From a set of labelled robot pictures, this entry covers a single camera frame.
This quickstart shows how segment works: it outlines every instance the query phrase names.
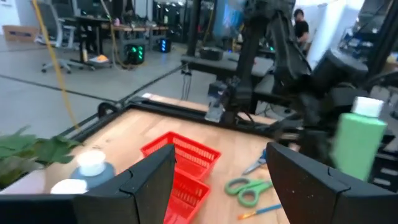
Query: black table frame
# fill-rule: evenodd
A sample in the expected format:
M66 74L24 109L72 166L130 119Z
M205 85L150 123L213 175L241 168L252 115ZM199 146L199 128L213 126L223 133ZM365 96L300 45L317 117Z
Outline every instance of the black table frame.
M84 39L82 37L83 32L81 31L81 28L83 26L90 26L95 29L97 29L97 42L98 42L98 53L103 54L103 38L102 38L102 24L104 23L109 23L108 20L106 19L98 19L94 17L88 17L88 16L75 16L74 20L76 21L76 34L78 36L78 41L79 41L79 60L71 59L72 62L80 63L82 66L87 66L90 67L92 70L94 70L95 64L85 62L84 56L83 56L83 43Z

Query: scissor handle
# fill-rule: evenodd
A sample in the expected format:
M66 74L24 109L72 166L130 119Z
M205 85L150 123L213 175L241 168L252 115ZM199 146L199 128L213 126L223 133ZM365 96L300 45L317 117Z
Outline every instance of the scissor handle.
M251 183L250 179L239 177L226 183L224 191L228 195L237 195L240 191L247 188L250 183Z
M272 182L268 181L253 187L242 189L238 193L238 202L248 208L254 207L259 202L260 194L271 187Z
M262 151L261 159L265 159L265 160L267 159L267 151L266 150Z

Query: white cap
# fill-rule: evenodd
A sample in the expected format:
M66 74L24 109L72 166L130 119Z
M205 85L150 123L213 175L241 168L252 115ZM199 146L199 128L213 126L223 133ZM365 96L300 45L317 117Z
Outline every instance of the white cap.
M86 177L96 176L105 170L105 153L92 150L77 157L79 171Z
M51 188L51 194L84 194L86 192L87 182L76 179L61 180Z
M378 118L383 104L382 100L358 96L354 101L351 112L371 118Z

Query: red plastic basket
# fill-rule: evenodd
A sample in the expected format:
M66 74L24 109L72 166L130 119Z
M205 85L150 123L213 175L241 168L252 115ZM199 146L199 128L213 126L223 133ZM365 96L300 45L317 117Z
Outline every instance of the red plastic basket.
M175 170L197 180L205 180L221 153L179 134L168 132L141 148L145 157L166 144L174 144L177 163Z
M190 223L209 194L209 186L178 171L174 172L173 189L164 224Z

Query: blue pencil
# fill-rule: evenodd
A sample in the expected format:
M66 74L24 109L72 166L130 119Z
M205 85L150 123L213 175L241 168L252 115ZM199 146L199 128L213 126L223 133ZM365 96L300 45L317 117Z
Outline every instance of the blue pencil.
M282 208L282 205L281 204L273 205L273 206L270 206L270 207L259 209L259 210L255 211L255 212L245 213L243 215L238 216L238 220L249 218L249 217L252 217L253 215L259 215L259 214L262 214L262 213L266 213L266 212L269 212L269 211L272 211L272 210L275 210L275 209L278 209L278 208Z

